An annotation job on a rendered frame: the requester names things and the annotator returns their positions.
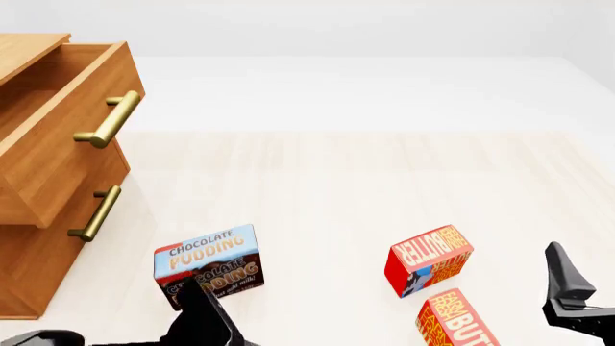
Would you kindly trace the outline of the closed wooden drawer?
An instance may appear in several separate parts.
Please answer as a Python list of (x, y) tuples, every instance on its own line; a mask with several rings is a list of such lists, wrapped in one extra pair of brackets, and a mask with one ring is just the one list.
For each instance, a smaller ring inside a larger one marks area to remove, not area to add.
[(130, 172), (118, 140), (112, 140), (107, 149), (93, 152), (103, 155), (103, 158), (94, 160), (93, 171), (77, 186), (52, 226), (44, 230), (46, 242), (33, 279), (38, 317), (47, 310), (71, 265), (88, 243), (68, 236), (68, 230), (81, 230), (86, 226), (101, 201), (101, 198), (93, 197), (93, 192), (107, 191), (113, 185), (121, 186)]

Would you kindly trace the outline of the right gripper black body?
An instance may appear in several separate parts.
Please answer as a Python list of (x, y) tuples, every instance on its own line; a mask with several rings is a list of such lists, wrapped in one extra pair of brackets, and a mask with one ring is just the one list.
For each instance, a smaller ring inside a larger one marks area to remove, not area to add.
[(585, 301), (593, 292), (549, 294), (542, 310), (549, 325), (589, 334), (615, 338), (615, 308), (588, 308)]

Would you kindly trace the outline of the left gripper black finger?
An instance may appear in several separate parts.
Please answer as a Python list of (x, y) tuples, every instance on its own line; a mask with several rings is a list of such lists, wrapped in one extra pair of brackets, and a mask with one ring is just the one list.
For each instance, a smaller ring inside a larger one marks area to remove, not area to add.
[(244, 338), (212, 293), (193, 278), (176, 295), (181, 313), (160, 338), (160, 346), (260, 346)]

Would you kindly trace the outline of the wooden cabinet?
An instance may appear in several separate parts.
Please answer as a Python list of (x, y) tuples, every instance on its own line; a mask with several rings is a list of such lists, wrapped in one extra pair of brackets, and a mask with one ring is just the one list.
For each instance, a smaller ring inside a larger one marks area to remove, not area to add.
[[(0, 86), (65, 43), (70, 34), (0, 34)], [(33, 279), (51, 226), (0, 225), (0, 319), (39, 318)]]

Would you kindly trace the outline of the red butter box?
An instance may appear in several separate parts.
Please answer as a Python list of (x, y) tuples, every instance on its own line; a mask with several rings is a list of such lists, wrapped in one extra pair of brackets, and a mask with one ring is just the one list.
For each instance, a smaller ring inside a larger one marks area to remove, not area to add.
[(427, 346), (501, 346), (458, 288), (430, 297), (415, 324)]
[(447, 225), (390, 247), (384, 276), (401, 299), (456, 276), (474, 253), (459, 230)]

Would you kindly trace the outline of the open wooden drawer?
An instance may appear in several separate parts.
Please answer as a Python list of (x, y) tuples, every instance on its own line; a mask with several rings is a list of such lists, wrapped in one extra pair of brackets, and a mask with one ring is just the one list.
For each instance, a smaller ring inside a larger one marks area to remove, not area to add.
[(53, 223), (103, 158), (73, 134), (95, 132), (106, 98), (131, 90), (145, 96), (127, 42), (65, 43), (0, 86), (0, 225)]

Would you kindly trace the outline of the chocolate pudding box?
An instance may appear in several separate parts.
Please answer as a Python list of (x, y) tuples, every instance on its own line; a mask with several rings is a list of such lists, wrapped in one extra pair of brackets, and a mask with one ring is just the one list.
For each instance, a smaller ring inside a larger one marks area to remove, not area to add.
[(251, 224), (201, 235), (154, 252), (155, 282), (173, 310), (184, 280), (193, 278), (217, 298), (264, 284), (258, 242)]

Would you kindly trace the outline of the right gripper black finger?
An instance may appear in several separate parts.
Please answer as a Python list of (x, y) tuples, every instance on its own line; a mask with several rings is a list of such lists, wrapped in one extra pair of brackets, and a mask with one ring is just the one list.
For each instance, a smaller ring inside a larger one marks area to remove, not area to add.
[(579, 273), (557, 241), (548, 245), (545, 256), (549, 274), (549, 299), (587, 300), (596, 292), (596, 288)]

